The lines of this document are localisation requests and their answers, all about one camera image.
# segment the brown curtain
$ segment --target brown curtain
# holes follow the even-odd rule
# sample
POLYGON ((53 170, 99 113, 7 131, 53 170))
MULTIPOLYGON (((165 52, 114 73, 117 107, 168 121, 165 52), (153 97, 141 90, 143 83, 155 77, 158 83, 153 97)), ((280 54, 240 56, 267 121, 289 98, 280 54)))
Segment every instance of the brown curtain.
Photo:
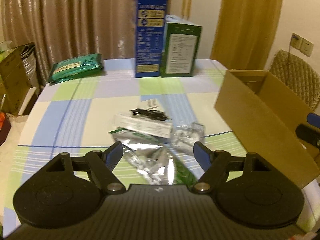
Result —
POLYGON ((265 66, 282 0, 222 0, 211 59, 228 69, 265 66))
POLYGON ((42 83, 52 63, 101 53, 133 57, 131 0, 2 0, 5 40, 34 41, 42 83))

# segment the yellow curtain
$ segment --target yellow curtain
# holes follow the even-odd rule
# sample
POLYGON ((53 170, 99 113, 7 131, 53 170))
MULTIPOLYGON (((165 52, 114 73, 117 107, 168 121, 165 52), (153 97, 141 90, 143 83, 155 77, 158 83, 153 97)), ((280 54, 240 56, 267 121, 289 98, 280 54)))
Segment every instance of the yellow curtain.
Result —
POLYGON ((131 0, 1 0, 5 40, 36 44, 42 83, 52 63, 101 53, 133 57, 131 0))
POLYGON ((262 70, 282 0, 222 0, 211 59, 228 69, 262 70))

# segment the electrical outlet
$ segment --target electrical outlet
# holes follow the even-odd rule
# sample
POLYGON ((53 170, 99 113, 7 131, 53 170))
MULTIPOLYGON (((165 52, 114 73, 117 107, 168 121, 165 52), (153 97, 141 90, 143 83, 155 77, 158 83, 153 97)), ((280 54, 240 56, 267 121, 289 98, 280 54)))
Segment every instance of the electrical outlet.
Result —
POLYGON ((302 44, 301 44, 301 48, 300 51, 307 55, 308 57, 310 57, 311 53, 313 50, 313 43, 311 43, 310 41, 307 41, 306 39, 302 39, 302 44))
POLYGON ((290 46, 294 47, 295 49, 299 50, 301 47, 301 43, 302 43, 302 37, 292 33, 291 36, 291 41, 290 41, 290 46))

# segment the chair backrest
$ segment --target chair backrest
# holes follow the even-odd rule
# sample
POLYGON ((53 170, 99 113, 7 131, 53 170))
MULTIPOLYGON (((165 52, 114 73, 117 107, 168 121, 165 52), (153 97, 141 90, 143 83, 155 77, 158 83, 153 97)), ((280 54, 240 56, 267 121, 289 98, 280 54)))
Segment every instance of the chair backrest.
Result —
POLYGON ((279 50, 269 71, 295 92, 312 110, 320 102, 320 78, 303 59, 279 50))

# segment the checkered tablecloth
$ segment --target checkered tablecloth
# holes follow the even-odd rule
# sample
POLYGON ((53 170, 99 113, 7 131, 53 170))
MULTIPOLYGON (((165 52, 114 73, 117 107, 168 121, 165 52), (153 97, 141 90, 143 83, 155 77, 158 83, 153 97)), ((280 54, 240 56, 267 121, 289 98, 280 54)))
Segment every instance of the checkered tablecloth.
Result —
MULTIPOLYGON (((15 152, 6 191, 4 236, 20 224, 12 197, 21 184, 60 152, 81 156, 92 149, 108 148, 114 142, 109 134, 116 128, 113 116, 136 108, 140 101, 158 99, 174 126, 192 122, 204 124, 205 141, 210 149, 219 148, 232 155, 245 156, 245 149, 214 109, 226 71, 223 65, 199 59, 194 77, 137 79, 133 63, 133 59, 105 60, 103 74, 45 87, 15 152)), ((193 157, 178 157, 197 178, 203 174, 193 157)), ((124 159, 116 166, 114 174, 127 187, 130 183, 145 183, 124 159)), ((76 175, 87 178, 82 172, 76 175)), ((313 218, 311 214, 306 213, 306 216, 313 218)))

